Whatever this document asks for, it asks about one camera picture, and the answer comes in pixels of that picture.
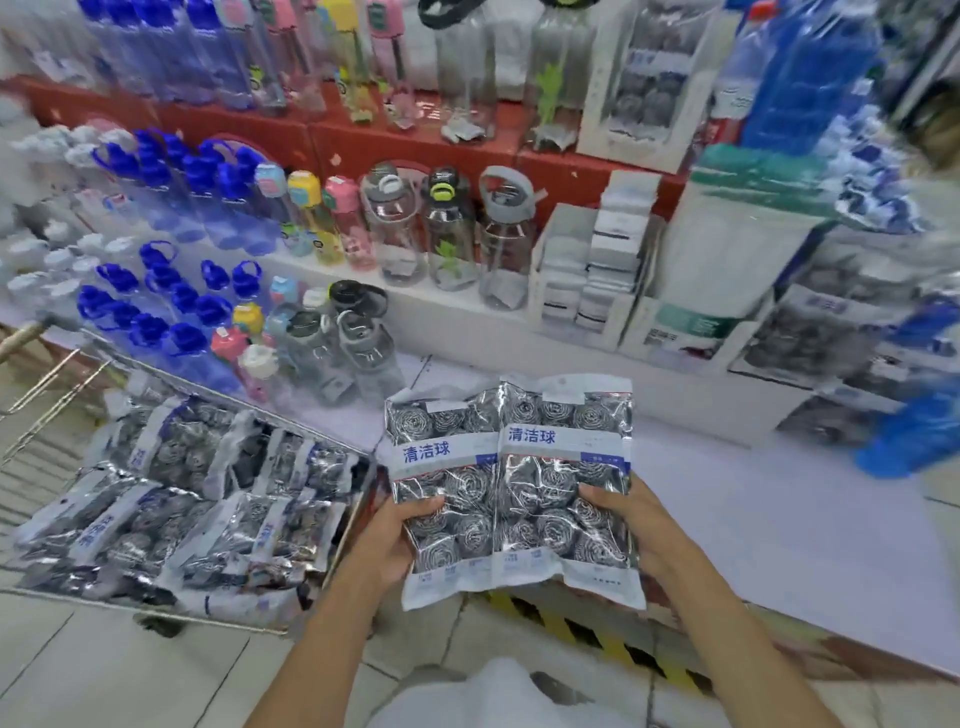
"shopping cart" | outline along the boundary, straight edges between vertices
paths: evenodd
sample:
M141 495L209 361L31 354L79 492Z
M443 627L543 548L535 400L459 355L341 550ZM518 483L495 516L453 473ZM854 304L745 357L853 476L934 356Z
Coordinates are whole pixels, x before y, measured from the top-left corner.
M42 324L29 324L0 342L0 365L23 351L30 342L36 340L46 330ZM23 434L9 445L0 455L0 594L21 595L29 598L41 598L61 602L82 604L83 606L102 607L133 613L137 620L148 629L172 637L182 627L191 622L216 624L258 633L283 635L296 630L299 623L280 628L257 627L248 624L219 619L208 619L179 614L169 608L142 604L124 604L92 601L70 595L50 594L26 589L17 584L23 574L14 559L11 547L11 534L21 523L30 519L39 508L52 502L63 494L77 469L84 462L82 447L76 444L59 442L62 438L51 436L52 423L64 417L71 406L79 402L91 391L103 390L110 386L123 386L134 371L142 371L156 376L180 390L184 394L201 397L223 406L248 408L253 410L262 421L274 427L282 427L303 438L326 441L331 445L353 452L368 464L363 482L356 489L348 505L348 513L341 523L339 542L324 577L321 590L329 583L330 576L343 559L355 533L358 533L372 510L375 492L373 482L377 467L372 453L364 452L347 443L340 442L310 427L303 426L287 418L278 416L260 407L233 397L214 392L193 382L170 375L154 367L118 355L106 342L93 339L81 349L63 352L59 361L43 374L35 385L6 409L0 409L0 424L11 423L18 416L30 410L36 410L43 402L42 413L35 420L24 423ZM106 411L100 416L105 418ZM93 436L91 425L87 440Z

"yellow and black floor tape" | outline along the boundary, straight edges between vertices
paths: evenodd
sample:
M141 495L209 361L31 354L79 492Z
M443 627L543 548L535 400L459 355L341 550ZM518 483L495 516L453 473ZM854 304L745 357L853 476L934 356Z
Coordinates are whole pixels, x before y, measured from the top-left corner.
M510 617L521 617L543 627L558 640L570 644L582 644L603 652L609 659L627 667L653 670L668 683L685 690L696 691L706 697L714 697L713 683L704 674L651 655L649 652L624 643L614 635L604 634L572 619L531 604L518 596L497 590L484 592L491 606Z

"person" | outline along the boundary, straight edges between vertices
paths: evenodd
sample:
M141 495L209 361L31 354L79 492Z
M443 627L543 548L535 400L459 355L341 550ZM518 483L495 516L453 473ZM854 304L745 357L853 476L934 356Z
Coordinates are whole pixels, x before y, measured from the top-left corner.
M842 728L646 483L632 473L627 496L588 485L580 492L629 526L639 543L640 568L666 591L735 728ZM377 606L412 563L403 522L434 512L443 500L389 500L377 511L246 728L342 728ZM629 725L613 712L585 708L594 707L555 706L518 664L494 660L466 683L400 692L374 715L371 728Z

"forearm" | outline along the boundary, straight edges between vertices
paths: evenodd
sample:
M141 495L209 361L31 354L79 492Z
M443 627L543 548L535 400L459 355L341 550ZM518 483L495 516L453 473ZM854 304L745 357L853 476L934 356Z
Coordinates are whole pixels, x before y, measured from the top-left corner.
M667 563L661 585L736 728L842 728L698 546Z
M378 580L351 553L246 728L341 728L373 615Z

